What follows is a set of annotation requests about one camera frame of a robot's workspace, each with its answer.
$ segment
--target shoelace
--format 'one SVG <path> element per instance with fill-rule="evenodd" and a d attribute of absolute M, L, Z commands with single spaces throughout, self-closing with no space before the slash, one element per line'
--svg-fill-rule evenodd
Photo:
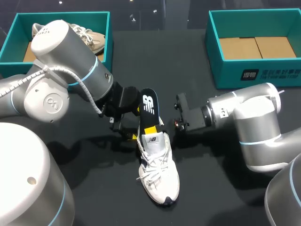
<path fill-rule="evenodd" d="M 165 148 L 164 151 L 152 155 L 148 155 L 145 151 L 142 152 L 141 158 L 147 162 L 147 166 L 145 168 L 145 173 L 136 180 L 145 178 L 149 183 L 154 183 L 156 180 L 161 178 L 162 172 L 168 168 L 168 162 L 166 159 L 168 152 L 169 148 Z"/>
<path fill-rule="evenodd" d="M 86 29 L 86 28 L 81 27 L 81 26 L 79 26 L 77 24 L 72 24 L 72 26 L 73 26 L 72 29 L 76 32 L 76 34 L 80 38 L 82 38 L 82 37 L 86 38 L 87 39 L 87 44 L 90 45 L 90 46 L 93 45 L 93 38 L 92 38 L 91 35 L 89 35 L 87 33 L 87 32 L 91 32 L 92 31 L 91 29 Z"/>

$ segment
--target white sneaker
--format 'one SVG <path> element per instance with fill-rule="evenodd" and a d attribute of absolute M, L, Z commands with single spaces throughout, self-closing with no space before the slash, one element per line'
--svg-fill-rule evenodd
<path fill-rule="evenodd" d="M 144 189 L 156 203 L 174 203 L 179 195 L 180 180 L 168 134 L 159 132 L 140 135 L 139 126 L 137 142 L 142 160 L 140 177 L 137 179 L 141 180 Z"/>

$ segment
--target yellow tag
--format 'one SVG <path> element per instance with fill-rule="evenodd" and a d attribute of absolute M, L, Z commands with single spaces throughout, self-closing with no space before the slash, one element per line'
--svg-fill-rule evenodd
<path fill-rule="evenodd" d="M 146 128 L 146 129 L 144 129 L 144 132 L 145 132 L 145 134 L 156 133 L 157 132 L 156 126 Z"/>

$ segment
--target teal box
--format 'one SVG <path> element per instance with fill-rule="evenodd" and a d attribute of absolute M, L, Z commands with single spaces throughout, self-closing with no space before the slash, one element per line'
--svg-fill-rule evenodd
<path fill-rule="evenodd" d="M 17 13 L 0 52 L 0 74 L 3 78 L 25 74 L 31 68 L 32 63 L 23 63 L 23 59 L 32 40 L 32 25 L 45 25 L 59 19 L 105 34 L 102 63 L 111 71 L 113 37 L 110 12 Z"/>
<path fill-rule="evenodd" d="M 287 37 L 296 58 L 224 59 L 219 38 Z M 210 11 L 205 45 L 218 89 L 244 88 L 270 82 L 301 86 L 300 9 Z"/>

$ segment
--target shoe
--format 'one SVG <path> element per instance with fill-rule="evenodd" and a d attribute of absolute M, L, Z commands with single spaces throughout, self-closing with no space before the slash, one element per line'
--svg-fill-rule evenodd
<path fill-rule="evenodd" d="M 137 143 L 141 152 L 139 178 L 147 194 L 160 205 L 173 204 L 179 195 L 179 174 L 173 161 L 169 136 L 161 131 L 157 95 L 152 89 L 141 91 L 140 125 Z"/>
<path fill-rule="evenodd" d="M 105 36 L 100 33 L 93 32 L 91 29 L 86 29 L 77 24 L 67 23 L 75 33 L 83 40 L 83 42 L 91 49 L 95 55 L 99 55 L 104 50 Z M 39 32 L 44 26 L 34 23 L 32 25 L 32 37 Z"/>

